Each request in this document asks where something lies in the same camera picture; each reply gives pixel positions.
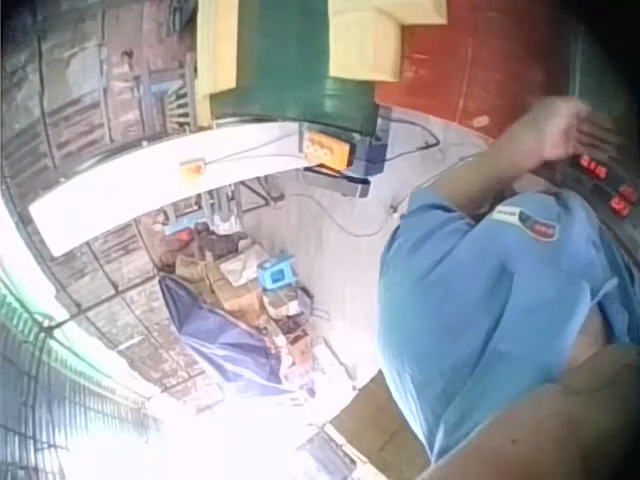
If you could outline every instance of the blue box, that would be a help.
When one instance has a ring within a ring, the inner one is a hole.
[[[265,290],[291,285],[296,281],[291,255],[279,255],[258,265],[258,279]]]

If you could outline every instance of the red wall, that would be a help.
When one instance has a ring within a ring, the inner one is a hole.
[[[536,98],[568,87],[568,41],[549,0],[449,0],[449,23],[403,30],[399,82],[376,101],[495,138]]]

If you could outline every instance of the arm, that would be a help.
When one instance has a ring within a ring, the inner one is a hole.
[[[495,145],[462,165],[446,170],[431,188],[454,208],[472,215],[528,172],[511,159],[508,151]]]
[[[547,98],[514,123],[491,148],[445,171],[431,188],[471,215],[543,162],[579,153],[578,131],[588,115],[589,107],[578,99]]]

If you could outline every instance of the blue uniform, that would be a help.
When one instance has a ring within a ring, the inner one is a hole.
[[[494,212],[476,225],[419,190],[382,255],[382,370],[433,462],[556,380],[594,304],[612,342],[640,344],[638,278],[582,198]]]

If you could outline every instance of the metal grate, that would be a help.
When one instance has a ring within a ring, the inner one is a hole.
[[[0,283],[0,480],[68,479],[74,448],[116,436],[144,448],[159,431],[143,397],[83,361]]]

